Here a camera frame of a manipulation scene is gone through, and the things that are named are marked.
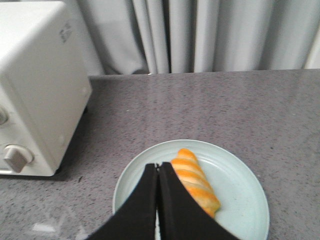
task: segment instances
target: gray speckled countertop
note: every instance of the gray speckled countertop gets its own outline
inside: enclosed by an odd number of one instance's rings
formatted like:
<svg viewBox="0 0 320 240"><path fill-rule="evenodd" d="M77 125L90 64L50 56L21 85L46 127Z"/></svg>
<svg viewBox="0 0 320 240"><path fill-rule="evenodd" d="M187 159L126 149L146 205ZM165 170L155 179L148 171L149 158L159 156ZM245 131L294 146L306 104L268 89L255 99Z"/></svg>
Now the gray speckled countertop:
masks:
<svg viewBox="0 0 320 240"><path fill-rule="evenodd" d="M174 139L218 145L257 176L269 239L320 236L320 70L92 78L53 177L0 177L1 240L83 240L112 215L125 166Z"/></svg>

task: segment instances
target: plate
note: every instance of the plate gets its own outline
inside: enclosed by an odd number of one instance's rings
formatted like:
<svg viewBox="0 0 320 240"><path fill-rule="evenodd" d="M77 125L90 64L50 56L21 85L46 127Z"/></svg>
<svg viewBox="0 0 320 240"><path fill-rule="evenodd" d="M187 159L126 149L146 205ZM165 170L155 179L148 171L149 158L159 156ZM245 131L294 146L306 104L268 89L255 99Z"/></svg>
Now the plate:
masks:
<svg viewBox="0 0 320 240"><path fill-rule="evenodd" d="M266 240L269 207L253 172L235 155L208 142L178 139L154 145L137 155L124 169L113 195L113 213L135 188L145 165L170 162L181 148L191 150L221 202L215 220L242 240Z"/></svg>

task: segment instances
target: curtain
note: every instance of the curtain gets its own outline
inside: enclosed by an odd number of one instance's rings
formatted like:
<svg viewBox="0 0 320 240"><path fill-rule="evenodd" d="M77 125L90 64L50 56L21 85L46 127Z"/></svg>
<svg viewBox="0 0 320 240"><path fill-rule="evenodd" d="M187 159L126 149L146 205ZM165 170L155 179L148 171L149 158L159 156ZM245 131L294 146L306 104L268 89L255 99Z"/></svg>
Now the curtain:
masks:
<svg viewBox="0 0 320 240"><path fill-rule="evenodd" d="M320 68L319 0L65 0L88 75Z"/></svg>

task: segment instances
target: toaster oven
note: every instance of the toaster oven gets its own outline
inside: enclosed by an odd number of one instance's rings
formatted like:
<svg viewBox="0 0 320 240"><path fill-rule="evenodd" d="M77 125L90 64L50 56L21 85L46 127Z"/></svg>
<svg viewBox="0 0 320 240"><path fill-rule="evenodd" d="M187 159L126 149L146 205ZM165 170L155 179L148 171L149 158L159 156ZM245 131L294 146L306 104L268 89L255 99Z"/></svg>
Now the toaster oven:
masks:
<svg viewBox="0 0 320 240"><path fill-rule="evenodd" d="M63 2L0 2L0 175L54 175L91 92Z"/></svg>

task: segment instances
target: pastry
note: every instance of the pastry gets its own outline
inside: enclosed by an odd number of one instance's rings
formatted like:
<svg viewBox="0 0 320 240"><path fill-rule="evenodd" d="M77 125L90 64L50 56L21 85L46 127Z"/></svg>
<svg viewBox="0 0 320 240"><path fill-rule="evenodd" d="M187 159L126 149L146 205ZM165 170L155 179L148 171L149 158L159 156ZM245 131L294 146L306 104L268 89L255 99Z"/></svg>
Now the pastry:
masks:
<svg viewBox="0 0 320 240"><path fill-rule="evenodd" d="M171 160L171 165L193 199L208 215L214 218L221 204L207 181L195 154L189 149L182 148Z"/></svg>

